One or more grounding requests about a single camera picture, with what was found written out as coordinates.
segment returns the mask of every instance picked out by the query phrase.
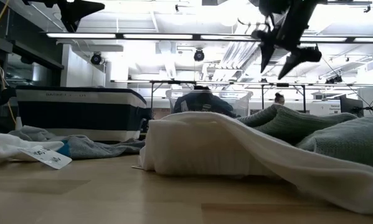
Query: storage bin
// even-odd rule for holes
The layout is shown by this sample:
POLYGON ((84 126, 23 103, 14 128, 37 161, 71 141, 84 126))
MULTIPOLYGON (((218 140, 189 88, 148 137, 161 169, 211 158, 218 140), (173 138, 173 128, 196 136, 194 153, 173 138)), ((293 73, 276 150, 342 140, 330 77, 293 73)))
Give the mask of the storage bin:
POLYGON ((138 139, 143 118, 151 115, 144 98, 129 89, 18 86, 16 95, 23 125, 58 136, 138 139))
POLYGON ((169 99, 171 113, 185 111, 213 111, 221 113, 214 109, 214 105, 221 99, 227 102, 232 108, 231 112, 235 116, 248 116, 248 102, 253 93, 250 91, 217 91, 217 90, 167 90, 166 96, 169 99), (189 103, 182 101, 186 95, 192 96, 191 99, 196 99, 196 106, 190 109, 189 103))

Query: white cloth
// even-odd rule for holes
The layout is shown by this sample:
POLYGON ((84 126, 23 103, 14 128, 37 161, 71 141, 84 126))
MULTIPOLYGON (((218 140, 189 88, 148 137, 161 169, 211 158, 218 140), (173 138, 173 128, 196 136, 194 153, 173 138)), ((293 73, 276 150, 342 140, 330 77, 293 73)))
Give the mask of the white cloth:
POLYGON ((17 136, 10 134, 0 134, 0 162, 8 159, 17 159, 21 161, 37 161, 31 156, 17 150, 18 148, 32 148, 34 146, 44 146, 47 149, 57 151, 64 143, 56 142, 29 142, 21 140, 17 136))
POLYGON ((168 175, 270 170, 340 207, 373 213, 373 167, 298 149, 221 114, 187 112, 150 121, 139 165, 168 175))

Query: clear plastic bin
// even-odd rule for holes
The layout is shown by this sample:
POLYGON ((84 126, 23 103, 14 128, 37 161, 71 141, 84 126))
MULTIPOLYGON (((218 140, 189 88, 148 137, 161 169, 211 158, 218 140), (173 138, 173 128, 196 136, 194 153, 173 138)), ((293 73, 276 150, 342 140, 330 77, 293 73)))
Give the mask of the clear plastic bin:
POLYGON ((218 96, 221 100, 226 101, 233 108, 233 114, 236 116, 248 116, 248 102, 253 96, 250 91, 221 91, 221 90, 167 90, 166 96, 169 99, 171 113, 174 113, 174 107, 178 98, 186 96, 190 93, 210 93, 218 96))

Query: gray knit blanket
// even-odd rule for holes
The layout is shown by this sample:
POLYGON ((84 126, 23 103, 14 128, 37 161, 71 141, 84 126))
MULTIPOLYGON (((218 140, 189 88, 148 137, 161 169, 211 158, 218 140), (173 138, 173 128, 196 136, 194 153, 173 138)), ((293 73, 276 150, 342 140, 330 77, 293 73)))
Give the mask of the gray knit blanket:
POLYGON ((11 131, 8 134, 26 141, 62 141, 65 145, 58 152, 72 159, 103 159, 118 157, 124 153, 137 154, 144 146, 144 141, 134 139, 118 144, 103 144, 82 135, 56 136, 45 129, 30 126, 24 126, 22 129, 11 131))
POLYGON ((272 105, 237 119, 300 149, 373 167, 373 115, 315 116, 272 105))

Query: person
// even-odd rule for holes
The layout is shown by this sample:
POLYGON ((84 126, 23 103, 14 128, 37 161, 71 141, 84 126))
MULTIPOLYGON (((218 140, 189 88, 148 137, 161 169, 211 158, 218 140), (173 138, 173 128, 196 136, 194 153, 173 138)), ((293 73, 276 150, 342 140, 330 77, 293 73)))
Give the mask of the person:
POLYGON ((280 105, 284 105, 285 104, 285 97, 283 95, 281 95, 280 93, 276 93, 275 94, 275 103, 278 103, 280 105))

